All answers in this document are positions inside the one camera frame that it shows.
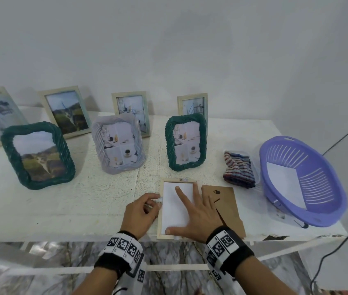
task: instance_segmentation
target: sheet of paper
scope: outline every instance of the sheet of paper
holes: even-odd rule
[[[175,191],[179,186],[182,192],[193,203],[192,183],[163,183],[163,205],[162,205],[162,231],[165,234],[167,227],[186,227],[189,222],[189,214]]]
[[[298,207],[307,208],[302,196],[296,169],[268,162],[267,171],[272,184],[282,196]]]

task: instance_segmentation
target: marble floor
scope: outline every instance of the marble floor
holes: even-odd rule
[[[205,245],[197,242],[145,242],[142,245],[147,264],[205,262],[202,257]],[[102,242],[39,242],[31,248],[30,253],[65,267],[93,266],[104,246],[105,243]],[[296,293],[309,294],[310,279],[297,253],[272,258],[263,263]],[[86,277],[86,274],[14,277],[6,275],[6,270],[7,268],[0,266],[0,295],[67,295]],[[208,271],[147,272],[142,294],[193,295],[197,289],[201,289],[205,295],[223,294]],[[232,294],[245,293],[238,285]]]

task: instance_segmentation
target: white table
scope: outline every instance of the white table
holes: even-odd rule
[[[21,107],[21,110],[31,123],[48,121],[43,109]],[[111,113],[90,112],[91,120],[98,114]],[[92,136],[86,134],[67,140],[76,165],[75,178],[36,191],[19,183],[0,148],[0,242],[106,241],[118,231],[125,206],[145,192],[157,192],[160,178],[192,178],[200,187],[232,186],[222,178],[226,169],[224,150],[246,150],[257,156],[260,144],[280,135],[268,120],[210,118],[205,162],[198,168],[175,172],[168,167],[165,141],[168,118],[150,116],[152,135],[143,139],[147,160],[140,169],[118,175],[104,173]],[[292,219],[282,220],[276,215],[260,186],[248,190],[232,187],[247,234],[245,241],[260,260],[341,239],[347,234],[341,223],[329,228],[301,228]],[[156,241],[156,231],[155,222],[143,240]],[[266,238],[279,241],[263,241]],[[0,260],[6,262],[3,248],[0,251]],[[11,261],[11,264],[36,266],[35,262]]]

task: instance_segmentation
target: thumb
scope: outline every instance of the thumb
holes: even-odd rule
[[[152,208],[152,210],[148,213],[149,217],[151,217],[152,221],[157,217],[160,208],[162,207],[161,203],[156,203],[156,205]]]
[[[168,227],[165,231],[166,235],[174,235],[188,238],[188,228],[187,227]]]

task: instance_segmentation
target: basket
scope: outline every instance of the basket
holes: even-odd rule
[[[346,194],[333,167],[307,144],[288,136],[269,139],[260,148],[260,165],[265,196],[282,212],[329,227],[346,211]]]

